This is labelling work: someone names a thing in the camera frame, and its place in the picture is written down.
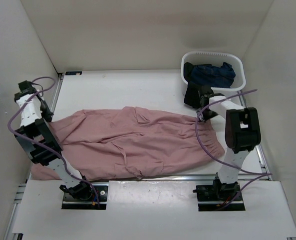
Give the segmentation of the pink trousers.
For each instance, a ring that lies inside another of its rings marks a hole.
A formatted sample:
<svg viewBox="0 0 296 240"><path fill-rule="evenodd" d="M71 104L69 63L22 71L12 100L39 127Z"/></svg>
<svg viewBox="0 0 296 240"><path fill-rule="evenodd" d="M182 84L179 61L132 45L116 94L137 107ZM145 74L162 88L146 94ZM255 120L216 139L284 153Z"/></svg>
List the pink trousers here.
<svg viewBox="0 0 296 240"><path fill-rule="evenodd" d="M225 153L210 122L161 110L84 109L50 126L89 181L171 175Z"/></svg>

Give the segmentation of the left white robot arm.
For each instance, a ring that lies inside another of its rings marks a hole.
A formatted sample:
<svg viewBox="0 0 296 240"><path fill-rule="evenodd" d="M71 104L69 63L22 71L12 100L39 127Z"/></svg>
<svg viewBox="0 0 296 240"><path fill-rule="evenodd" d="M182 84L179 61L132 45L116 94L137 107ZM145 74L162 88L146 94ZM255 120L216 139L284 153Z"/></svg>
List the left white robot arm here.
<svg viewBox="0 0 296 240"><path fill-rule="evenodd" d="M49 125L53 112L43 98L44 89L37 90L36 85L35 80L18 84L19 92L14 95L14 101L19 112L7 127L35 165L47 167L59 176L64 182L60 186L64 193L87 201L94 195L93 187L62 155L63 148Z"/></svg>

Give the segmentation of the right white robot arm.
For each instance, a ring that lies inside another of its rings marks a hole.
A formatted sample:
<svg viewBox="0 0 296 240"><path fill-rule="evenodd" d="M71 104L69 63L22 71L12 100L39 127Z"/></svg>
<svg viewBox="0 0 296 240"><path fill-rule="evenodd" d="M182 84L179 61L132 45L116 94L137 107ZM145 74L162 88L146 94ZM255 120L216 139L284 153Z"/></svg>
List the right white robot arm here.
<svg viewBox="0 0 296 240"><path fill-rule="evenodd" d="M198 120L206 122L219 115L225 119L227 151L211 185L198 185L194 190L201 201L230 200L240 190L238 175L246 157L261 142L258 111L232 102L209 86L198 90Z"/></svg>

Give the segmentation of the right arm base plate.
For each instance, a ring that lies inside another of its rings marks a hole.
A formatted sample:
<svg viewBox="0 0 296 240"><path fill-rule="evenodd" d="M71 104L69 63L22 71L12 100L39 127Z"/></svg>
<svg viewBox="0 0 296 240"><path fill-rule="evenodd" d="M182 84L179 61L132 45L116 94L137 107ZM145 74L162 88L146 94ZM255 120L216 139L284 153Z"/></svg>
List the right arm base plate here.
<svg viewBox="0 0 296 240"><path fill-rule="evenodd" d="M192 192L197 196L199 212L245 211L242 194L234 198L239 190L239 184L228 190L219 190L219 188L215 188L213 185L197 185Z"/></svg>

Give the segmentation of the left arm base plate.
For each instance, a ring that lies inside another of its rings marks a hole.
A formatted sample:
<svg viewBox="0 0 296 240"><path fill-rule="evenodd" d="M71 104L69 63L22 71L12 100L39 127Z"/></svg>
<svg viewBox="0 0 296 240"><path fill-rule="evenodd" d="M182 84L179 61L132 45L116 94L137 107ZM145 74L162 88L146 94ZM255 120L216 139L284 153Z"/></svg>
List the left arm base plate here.
<svg viewBox="0 0 296 240"><path fill-rule="evenodd" d="M73 197L67 191L64 192L61 208L63 210L106 210L108 199L108 183L93 185L97 195L90 190L82 197Z"/></svg>

